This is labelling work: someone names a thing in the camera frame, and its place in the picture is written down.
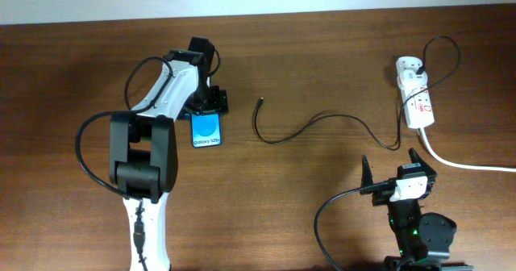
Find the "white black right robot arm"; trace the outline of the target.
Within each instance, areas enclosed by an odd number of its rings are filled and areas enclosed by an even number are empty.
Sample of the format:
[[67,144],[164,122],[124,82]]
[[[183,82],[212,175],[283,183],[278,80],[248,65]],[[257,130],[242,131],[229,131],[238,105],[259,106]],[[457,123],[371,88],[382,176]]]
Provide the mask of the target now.
[[473,270],[472,265],[446,262],[457,225],[444,215],[422,213],[419,202],[431,193],[437,172],[414,149],[409,156],[410,163],[399,166],[396,177],[378,183],[373,181],[367,157],[362,157],[360,194],[370,194],[374,206],[387,206],[399,249],[398,256],[384,259],[383,270]]

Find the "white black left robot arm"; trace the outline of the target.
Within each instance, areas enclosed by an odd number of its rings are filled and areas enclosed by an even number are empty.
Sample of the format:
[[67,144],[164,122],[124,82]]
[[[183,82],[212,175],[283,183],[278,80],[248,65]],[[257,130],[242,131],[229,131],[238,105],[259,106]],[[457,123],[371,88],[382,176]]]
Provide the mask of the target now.
[[169,270],[166,203],[178,173],[175,123],[188,120],[193,144],[221,142],[225,90],[211,85],[215,46],[194,37],[186,50],[160,58],[162,71],[148,94],[110,119],[110,182],[121,191],[131,233],[132,270]]

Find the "white charger plug adapter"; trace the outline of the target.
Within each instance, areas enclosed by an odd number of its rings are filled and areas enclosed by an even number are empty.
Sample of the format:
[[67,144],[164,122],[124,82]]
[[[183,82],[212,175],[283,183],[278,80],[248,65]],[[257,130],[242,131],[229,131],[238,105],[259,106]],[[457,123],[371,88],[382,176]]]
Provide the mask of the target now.
[[401,89],[423,86],[427,84],[427,74],[417,74],[412,69],[403,70],[397,76],[397,83]]

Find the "white power strip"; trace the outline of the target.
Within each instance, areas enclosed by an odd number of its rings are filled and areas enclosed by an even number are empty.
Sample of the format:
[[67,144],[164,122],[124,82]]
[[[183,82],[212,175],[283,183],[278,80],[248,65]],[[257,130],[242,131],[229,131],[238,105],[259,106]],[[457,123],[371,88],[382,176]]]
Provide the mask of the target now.
[[[417,73],[421,66],[422,61],[417,57],[402,56],[396,61],[397,75],[407,69],[412,69]],[[402,95],[402,102],[405,104],[404,111],[407,127],[419,129],[430,126],[435,121],[435,117],[427,91],[427,84],[409,89],[401,89],[399,87],[399,89]]]

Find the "blue Galaxy smartphone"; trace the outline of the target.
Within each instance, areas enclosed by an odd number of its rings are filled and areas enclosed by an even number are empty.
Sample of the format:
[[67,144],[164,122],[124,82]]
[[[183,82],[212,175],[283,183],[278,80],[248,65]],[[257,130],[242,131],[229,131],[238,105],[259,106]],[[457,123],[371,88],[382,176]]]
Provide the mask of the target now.
[[222,143],[219,114],[193,115],[191,130],[195,148],[219,146]]

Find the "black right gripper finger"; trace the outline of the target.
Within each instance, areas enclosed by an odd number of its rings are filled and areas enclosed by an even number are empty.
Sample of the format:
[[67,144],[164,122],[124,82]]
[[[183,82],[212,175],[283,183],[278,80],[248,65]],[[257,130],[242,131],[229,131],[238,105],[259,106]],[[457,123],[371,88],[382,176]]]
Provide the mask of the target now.
[[420,164],[420,166],[423,168],[423,169],[430,169],[431,167],[420,157],[419,154],[417,154],[417,152],[415,151],[414,148],[410,148],[409,151],[409,156],[410,156],[410,160],[411,160],[411,163],[412,164]]
[[362,188],[368,188],[373,185],[373,179],[372,179],[372,171],[370,169],[368,159],[365,155],[362,156],[361,164],[362,164],[362,176],[361,176],[360,186]]

